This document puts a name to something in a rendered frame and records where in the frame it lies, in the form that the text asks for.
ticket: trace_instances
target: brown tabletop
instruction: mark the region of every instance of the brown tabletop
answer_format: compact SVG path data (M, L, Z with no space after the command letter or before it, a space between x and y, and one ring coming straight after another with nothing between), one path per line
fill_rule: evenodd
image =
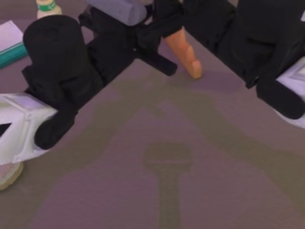
M303 229L305 130L190 40L202 79L133 63L0 193L0 229ZM30 63L0 70L0 92Z

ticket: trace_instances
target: gray plastic part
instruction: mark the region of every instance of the gray plastic part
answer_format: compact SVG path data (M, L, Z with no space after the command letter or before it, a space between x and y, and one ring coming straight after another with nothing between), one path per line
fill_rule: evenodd
M143 21L146 8L137 0L86 0L88 4L128 26Z

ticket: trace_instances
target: orange block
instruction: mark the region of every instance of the orange block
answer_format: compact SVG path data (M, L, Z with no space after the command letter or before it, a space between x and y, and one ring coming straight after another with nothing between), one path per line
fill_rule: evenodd
M184 29L166 37L165 42L194 79L202 77L201 63L196 59L193 47L187 42Z

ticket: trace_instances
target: bottle label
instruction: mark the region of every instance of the bottle label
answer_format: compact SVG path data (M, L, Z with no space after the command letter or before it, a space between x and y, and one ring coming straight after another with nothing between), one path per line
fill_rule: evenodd
M53 1L52 3L50 3L48 5L39 5L39 4L37 4L37 6L38 6L38 10L47 12L47 11L53 10L56 7L56 2Z

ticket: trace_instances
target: bottle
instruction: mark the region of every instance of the bottle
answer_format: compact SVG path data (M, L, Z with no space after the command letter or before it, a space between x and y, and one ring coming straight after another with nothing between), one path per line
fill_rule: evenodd
M61 8L56 5L55 0L36 0L38 12L37 12L37 19L55 15L55 14L62 14Z

